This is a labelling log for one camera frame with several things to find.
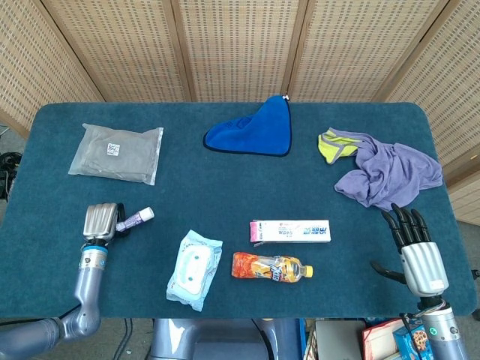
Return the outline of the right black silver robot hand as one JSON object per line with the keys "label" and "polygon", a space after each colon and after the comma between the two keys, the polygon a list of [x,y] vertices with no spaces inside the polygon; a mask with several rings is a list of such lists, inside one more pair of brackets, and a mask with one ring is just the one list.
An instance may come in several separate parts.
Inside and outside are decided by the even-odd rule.
{"label": "right black silver robot hand", "polygon": [[374,271],[393,281],[404,284],[419,298],[440,297],[449,287],[443,258],[437,243],[431,240],[428,226],[415,209],[408,210],[391,205],[395,216],[387,211],[382,216],[391,230],[403,271],[391,271],[371,261]]}

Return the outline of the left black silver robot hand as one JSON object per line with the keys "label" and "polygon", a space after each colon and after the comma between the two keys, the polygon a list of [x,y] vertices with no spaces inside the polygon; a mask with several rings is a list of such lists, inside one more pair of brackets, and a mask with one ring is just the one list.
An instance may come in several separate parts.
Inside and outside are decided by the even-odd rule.
{"label": "left black silver robot hand", "polygon": [[101,203],[90,205],[85,215],[83,238],[86,242],[108,242],[129,235],[130,230],[117,230],[116,225],[126,220],[123,203]]}

